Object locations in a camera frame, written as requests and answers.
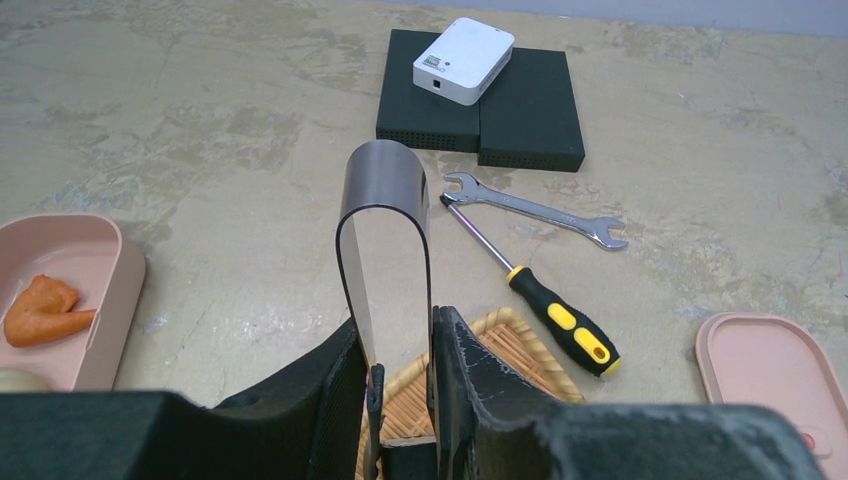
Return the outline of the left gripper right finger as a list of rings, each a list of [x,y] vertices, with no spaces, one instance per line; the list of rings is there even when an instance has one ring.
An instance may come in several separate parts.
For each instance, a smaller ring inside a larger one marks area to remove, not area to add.
[[[441,479],[819,479],[796,430],[749,405],[571,404],[431,313],[431,419]]]

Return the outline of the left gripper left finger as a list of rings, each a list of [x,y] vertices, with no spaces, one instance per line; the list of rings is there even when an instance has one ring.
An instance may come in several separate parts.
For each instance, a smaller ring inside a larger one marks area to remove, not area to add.
[[[350,479],[366,362],[353,321],[213,408],[172,391],[5,394],[5,479]]]

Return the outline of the orange fried chicken piece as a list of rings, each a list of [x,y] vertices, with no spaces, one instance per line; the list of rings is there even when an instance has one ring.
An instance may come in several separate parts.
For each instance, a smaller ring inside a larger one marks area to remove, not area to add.
[[[89,328],[97,310],[74,310],[78,300],[78,291],[65,282],[35,276],[3,319],[7,342],[15,348],[34,347]]]

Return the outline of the beige steamed bun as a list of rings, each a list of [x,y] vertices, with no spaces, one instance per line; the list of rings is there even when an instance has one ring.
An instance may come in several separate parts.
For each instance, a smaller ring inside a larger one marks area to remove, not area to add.
[[[2,368],[0,371],[0,391],[2,393],[49,392],[51,387],[39,375],[27,370]]]

